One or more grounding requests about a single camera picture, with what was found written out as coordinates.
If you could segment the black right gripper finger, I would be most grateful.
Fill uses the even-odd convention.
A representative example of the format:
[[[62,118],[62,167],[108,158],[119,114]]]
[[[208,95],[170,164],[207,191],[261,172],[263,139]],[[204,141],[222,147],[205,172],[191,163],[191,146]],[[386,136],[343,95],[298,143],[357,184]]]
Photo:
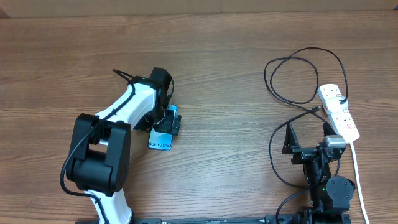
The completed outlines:
[[[285,140],[282,147],[283,154],[294,154],[300,149],[299,140],[291,123],[286,124]]]
[[[323,134],[324,136],[336,135],[336,132],[328,122],[323,123]]]

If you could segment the blue Galaxy smartphone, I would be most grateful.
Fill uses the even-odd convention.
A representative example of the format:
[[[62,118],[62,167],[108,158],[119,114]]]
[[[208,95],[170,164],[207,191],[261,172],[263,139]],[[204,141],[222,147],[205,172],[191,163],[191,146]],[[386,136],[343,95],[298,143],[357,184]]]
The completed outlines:
[[[178,107],[176,105],[170,105],[167,109],[169,109],[169,108],[177,108],[178,109]],[[150,136],[149,136],[148,147],[149,147],[149,149],[170,151],[172,149],[173,138],[174,138],[174,136],[172,136],[171,134],[158,133],[152,127]]]

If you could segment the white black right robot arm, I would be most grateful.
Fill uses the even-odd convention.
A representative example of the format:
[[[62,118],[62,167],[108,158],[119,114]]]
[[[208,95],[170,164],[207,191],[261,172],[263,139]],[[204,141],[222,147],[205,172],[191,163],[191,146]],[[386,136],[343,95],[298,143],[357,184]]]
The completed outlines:
[[[355,183],[339,175],[333,175],[329,163],[338,161],[346,150],[342,136],[331,126],[323,124],[324,138],[315,147],[304,148],[299,144],[293,126],[286,124],[283,154],[291,154],[293,165],[302,165],[307,186],[285,199],[275,213],[274,223],[350,223],[350,201],[356,190]],[[300,208],[293,215],[281,215],[280,210],[289,200],[308,192],[311,206]]]

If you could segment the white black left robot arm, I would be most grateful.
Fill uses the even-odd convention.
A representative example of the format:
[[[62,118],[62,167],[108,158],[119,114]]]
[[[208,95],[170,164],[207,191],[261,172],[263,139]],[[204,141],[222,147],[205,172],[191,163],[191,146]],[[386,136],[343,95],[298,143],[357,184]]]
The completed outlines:
[[[148,78],[120,70],[115,74],[127,81],[126,91],[105,110],[77,117],[60,172],[65,193],[91,199],[95,223],[134,223],[123,190],[132,131],[149,133],[148,148],[170,151],[182,119],[170,102],[175,84],[166,69],[155,67]]]

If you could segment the white charger plug adapter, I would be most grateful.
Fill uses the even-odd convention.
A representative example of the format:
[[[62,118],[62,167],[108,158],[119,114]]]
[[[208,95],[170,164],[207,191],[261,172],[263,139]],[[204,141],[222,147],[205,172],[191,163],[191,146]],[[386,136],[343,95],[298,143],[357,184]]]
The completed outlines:
[[[348,100],[343,96],[335,96],[327,98],[324,101],[324,109],[327,114],[334,114],[340,111],[344,111],[348,108]]]

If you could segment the white power strip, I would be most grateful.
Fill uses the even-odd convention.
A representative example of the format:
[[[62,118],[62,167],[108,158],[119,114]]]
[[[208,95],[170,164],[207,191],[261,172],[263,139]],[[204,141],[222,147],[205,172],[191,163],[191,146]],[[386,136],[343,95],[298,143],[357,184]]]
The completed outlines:
[[[318,88],[317,93],[322,102],[322,106],[324,109],[324,101],[327,98],[335,97],[335,96],[343,96],[338,85],[335,84],[326,84],[322,85]],[[334,131],[342,136],[346,143],[351,144],[354,143],[360,137],[358,129],[354,123],[354,120],[347,108],[344,111],[340,111],[334,114],[327,114]]]

